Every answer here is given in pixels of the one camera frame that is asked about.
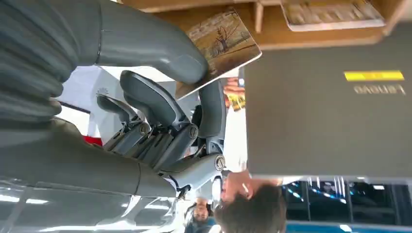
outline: robotic arm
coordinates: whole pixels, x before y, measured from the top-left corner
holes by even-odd
[[[108,0],[0,1],[0,175],[141,196],[175,196],[134,159],[85,143],[54,116],[77,66],[153,66],[186,83],[207,61],[177,27]],[[139,189],[151,184],[154,188]]]

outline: person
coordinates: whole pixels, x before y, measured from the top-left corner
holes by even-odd
[[[197,222],[207,222],[208,217],[212,217],[213,212],[207,200],[204,198],[197,198],[193,209],[193,218]]]
[[[282,184],[282,179],[252,179],[247,170],[229,173],[215,210],[217,223],[225,233],[285,232]]]
[[[245,88],[238,78],[229,78],[223,92],[227,97],[244,97]],[[246,111],[244,108],[236,111],[229,98],[225,102],[229,109],[223,155],[231,172],[223,182],[215,220],[225,233],[283,233],[286,231],[286,202],[281,186],[300,177],[252,178],[246,168]]]
[[[185,219],[190,217],[190,213],[193,213],[193,216],[185,228],[185,233],[207,233],[216,224],[211,206],[204,198],[196,199],[196,202],[186,211]]]

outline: shelf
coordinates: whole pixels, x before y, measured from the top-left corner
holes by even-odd
[[[385,27],[316,32],[292,32],[278,5],[280,0],[260,0],[258,3],[255,0],[123,0],[123,3],[155,12],[156,16],[183,31],[231,6],[237,10],[261,49],[273,50],[377,43],[397,24],[406,0],[372,1],[384,16]]]

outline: lenovo logo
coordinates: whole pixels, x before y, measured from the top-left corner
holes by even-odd
[[[399,84],[396,85],[356,85],[353,87],[357,94],[401,94],[406,95],[405,90]]]

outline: red object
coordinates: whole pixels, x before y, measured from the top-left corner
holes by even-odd
[[[103,142],[102,139],[99,137],[89,137],[89,136],[83,136],[83,138],[85,139],[86,142],[90,143],[90,144],[96,144],[99,146],[103,146]]]

